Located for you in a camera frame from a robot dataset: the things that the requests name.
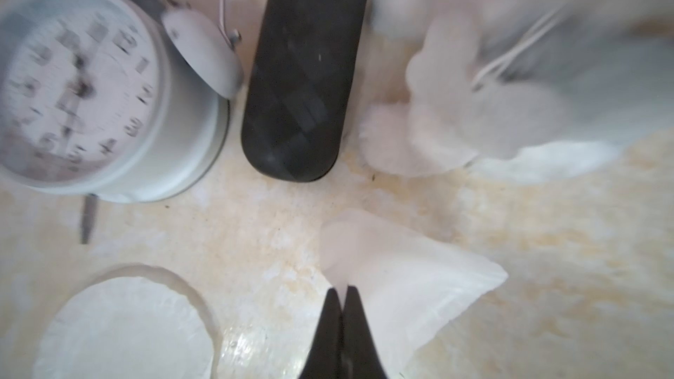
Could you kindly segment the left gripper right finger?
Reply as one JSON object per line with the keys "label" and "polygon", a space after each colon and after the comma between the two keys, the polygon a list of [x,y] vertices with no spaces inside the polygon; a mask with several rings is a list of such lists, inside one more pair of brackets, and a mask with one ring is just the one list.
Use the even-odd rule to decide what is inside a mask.
{"label": "left gripper right finger", "polygon": [[358,289],[347,288],[342,307],[341,378],[386,379]]}

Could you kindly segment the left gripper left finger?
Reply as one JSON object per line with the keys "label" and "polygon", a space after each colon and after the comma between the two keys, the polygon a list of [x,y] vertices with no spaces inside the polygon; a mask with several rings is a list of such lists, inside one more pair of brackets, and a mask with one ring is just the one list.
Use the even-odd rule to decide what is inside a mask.
{"label": "left gripper left finger", "polygon": [[312,347],[299,379],[338,379],[342,371],[342,306],[338,293],[326,293]]}

